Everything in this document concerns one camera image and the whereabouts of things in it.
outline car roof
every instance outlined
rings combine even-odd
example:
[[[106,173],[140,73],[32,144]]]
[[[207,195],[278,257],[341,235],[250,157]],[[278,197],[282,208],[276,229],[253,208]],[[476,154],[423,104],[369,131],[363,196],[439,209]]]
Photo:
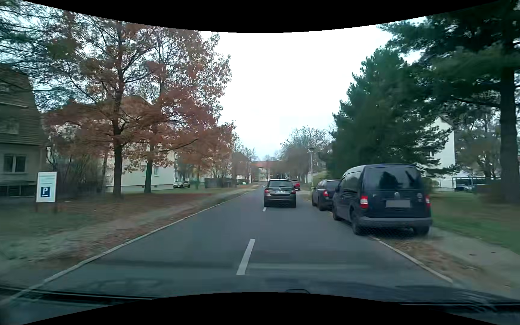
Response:
[[[361,165],[361,166],[355,166],[355,167],[350,168],[349,170],[344,172],[343,176],[346,175],[346,174],[353,173],[353,172],[363,171],[365,168],[400,167],[400,166],[407,166],[407,167],[415,167],[416,168],[416,165],[414,165],[414,164],[404,164],[404,163],[392,163],[392,164],[384,163],[384,164]]]

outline lamp post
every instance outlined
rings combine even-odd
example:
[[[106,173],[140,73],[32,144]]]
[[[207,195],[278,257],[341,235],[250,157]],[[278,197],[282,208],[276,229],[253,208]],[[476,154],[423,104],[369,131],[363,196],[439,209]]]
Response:
[[[315,148],[308,148],[308,152],[310,153],[310,186],[312,187],[313,185],[313,181],[312,181],[312,177],[314,176],[314,171],[313,171],[313,166],[314,166],[314,163],[313,163],[313,160],[312,160],[312,155],[314,154],[314,149]]]

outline p sign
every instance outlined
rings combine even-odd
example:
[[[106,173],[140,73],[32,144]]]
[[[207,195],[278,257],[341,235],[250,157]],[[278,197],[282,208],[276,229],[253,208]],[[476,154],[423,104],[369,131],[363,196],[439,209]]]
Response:
[[[35,202],[55,202],[57,172],[38,173],[38,191]]]

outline tire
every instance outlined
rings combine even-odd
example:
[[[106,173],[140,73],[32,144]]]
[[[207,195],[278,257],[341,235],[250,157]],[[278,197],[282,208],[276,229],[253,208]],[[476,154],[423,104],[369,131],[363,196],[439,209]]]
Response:
[[[323,206],[321,203],[320,203],[320,198],[318,198],[318,203],[316,203],[317,207],[318,207],[318,210],[320,211],[324,211],[326,210],[326,206]]]
[[[364,229],[358,225],[358,218],[353,211],[350,211],[350,226],[352,227],[352,233],[357,236],[362,236],[365,234]]]
[[[417,236],[424,237],[429,233],[430,227],[413,227],[413,232]]]
[[[340,221],[340,218],[336,215],[336,207],[334,204],[332,205],[332,220],[334,221]]]

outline road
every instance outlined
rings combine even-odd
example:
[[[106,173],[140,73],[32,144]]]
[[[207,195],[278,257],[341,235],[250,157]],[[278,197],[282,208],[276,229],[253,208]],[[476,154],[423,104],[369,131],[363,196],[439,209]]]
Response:
[[[285,291],[340,294],[326,283],[449,286],[350,225],[298,198],[297,208],[262,206],[262,187],[200,212],[55,279],[41,290],[109,296]],[[6,324],[95,308],[17,299]]]

